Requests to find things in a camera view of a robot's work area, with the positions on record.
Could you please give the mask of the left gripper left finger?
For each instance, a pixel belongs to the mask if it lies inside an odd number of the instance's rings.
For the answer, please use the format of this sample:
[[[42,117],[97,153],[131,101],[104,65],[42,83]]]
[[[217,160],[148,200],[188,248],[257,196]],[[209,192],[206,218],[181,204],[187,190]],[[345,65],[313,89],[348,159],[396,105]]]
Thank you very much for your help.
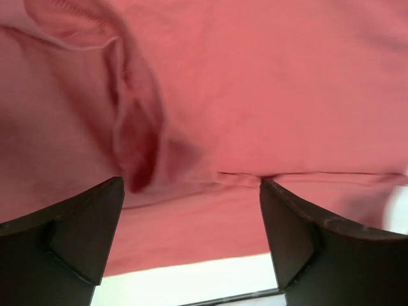
[[[1,224],[1,305],[90,305],[101,284],[124,202],[112,177]]]

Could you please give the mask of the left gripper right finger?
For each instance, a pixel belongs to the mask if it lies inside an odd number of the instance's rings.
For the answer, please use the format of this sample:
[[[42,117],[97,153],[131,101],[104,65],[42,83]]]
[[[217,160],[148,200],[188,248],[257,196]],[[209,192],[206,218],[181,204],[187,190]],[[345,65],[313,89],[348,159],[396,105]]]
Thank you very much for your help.
[[[288,305],[407,305],[407,236],[364,226],[270,179],[259,202]]]

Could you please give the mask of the salmon pink t-shirt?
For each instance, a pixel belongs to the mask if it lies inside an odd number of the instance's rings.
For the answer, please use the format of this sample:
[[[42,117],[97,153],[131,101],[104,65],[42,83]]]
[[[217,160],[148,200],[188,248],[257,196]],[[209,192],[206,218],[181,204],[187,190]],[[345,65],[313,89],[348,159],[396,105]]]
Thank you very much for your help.
[[[382,227],[406,1],[2,1],[1,220],[121,176],[105,273],[268,250],[259,184]]]

